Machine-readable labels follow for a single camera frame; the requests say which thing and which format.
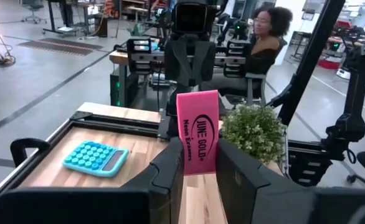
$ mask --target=black bracket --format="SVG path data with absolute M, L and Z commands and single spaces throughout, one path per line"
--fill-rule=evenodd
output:
M 50 143 L 35 138 L 22 138 L 13 141 L 9 149 L 11 150 L 15 167 L 18 167 L 27 159 L 26 148 L 38 148 L 39 152 L 44 152 L 50 149 Z
M 85 119 L 90 117 L 91 115 L 93 115 L 93 113 L 91 112 L 84 112 L 84 111 L 76 111 L 70 118 L 69 120 L 71 121 L 78 121 L 80 119 Z

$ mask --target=curly hair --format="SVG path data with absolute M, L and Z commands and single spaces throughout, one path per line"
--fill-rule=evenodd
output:
M 288 34 L 290 22 L 293 19 L 292 12 L 284 7 L 260 7 L 256 9 L 254 19 L 263 11 L 267 11 L 271 17 L 271 33 L 275 37 Z

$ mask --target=floor mat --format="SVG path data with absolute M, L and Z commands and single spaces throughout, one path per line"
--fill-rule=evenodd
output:
M 74 42 L 74 41 L 70 41 L 70 40 L 62 40 L 62 39 L 56 39 L 56 38 L 45 38 L 45 39 L 38 40 L 38 42 L 54 44 L 54 45 L 61 45 L 63 47 L 75 47 L 75 48 L 85 49 L 85 50 L 99 50 L 102 48 L 102 46 L 99 46 L 99 45 L 85 44 L 85 43 L 81 43 L 81 42 Z
M 70 47 L 66 45 L 53 44 L 49 42 L 41 42 L 41 41 L 29 41 L 25 43 L 18 44 L 22 47 L 28 47 L 32 49 L 40 49 L 40 50 L 48 50 L 51 52 L 58 52 L 63 54 L 77 55 L 77 56 L 86 56 L 89 53 L 92 53 L 94 49 L 83 49 L 81 47 Z

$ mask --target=glasses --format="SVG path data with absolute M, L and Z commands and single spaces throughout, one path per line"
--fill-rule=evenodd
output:
M 266 21 L 265 19 L 256 18 L 254 19 L 255 22 L 261 23 L 261 24 L 269 24 L 270 21 Z

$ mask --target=calculator display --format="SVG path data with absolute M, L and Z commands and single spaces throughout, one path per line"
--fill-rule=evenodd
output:
M 112 158 L 108 161 L 108 163 L 105 165 L 105 167 L 102 169 L 103 171 L 109 171 L 112 170 L 112 168 L 115 166 L 115 164 L 118 162 L 120 156 L 123 155 L 123 151 L 116 151 Z

